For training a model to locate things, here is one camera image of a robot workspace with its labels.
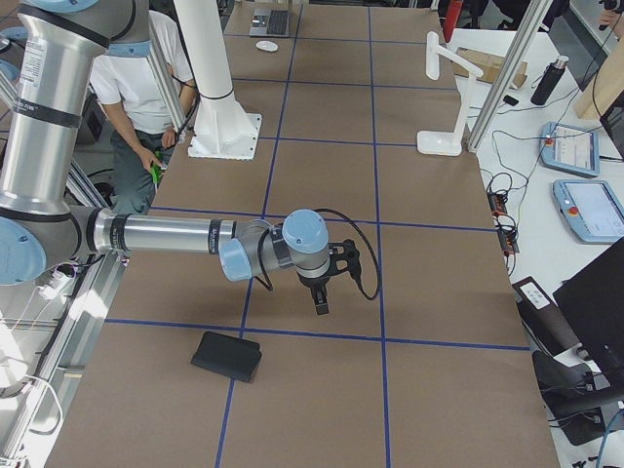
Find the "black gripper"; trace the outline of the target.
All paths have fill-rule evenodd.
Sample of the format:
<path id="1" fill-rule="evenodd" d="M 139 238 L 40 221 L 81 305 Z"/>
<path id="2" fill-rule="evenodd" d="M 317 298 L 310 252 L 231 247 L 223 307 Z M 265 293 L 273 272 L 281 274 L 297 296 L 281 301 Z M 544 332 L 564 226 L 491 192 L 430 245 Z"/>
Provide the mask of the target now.
<path id="1" fill-rule="evenodd" d="M 328 314 L 330 309 L 327 298 L 327 283 L 330 277 L 307 278 L 299 275 L 298 279 L 303 286 L 311 291 L 316 313 L 318 315 Z"/>

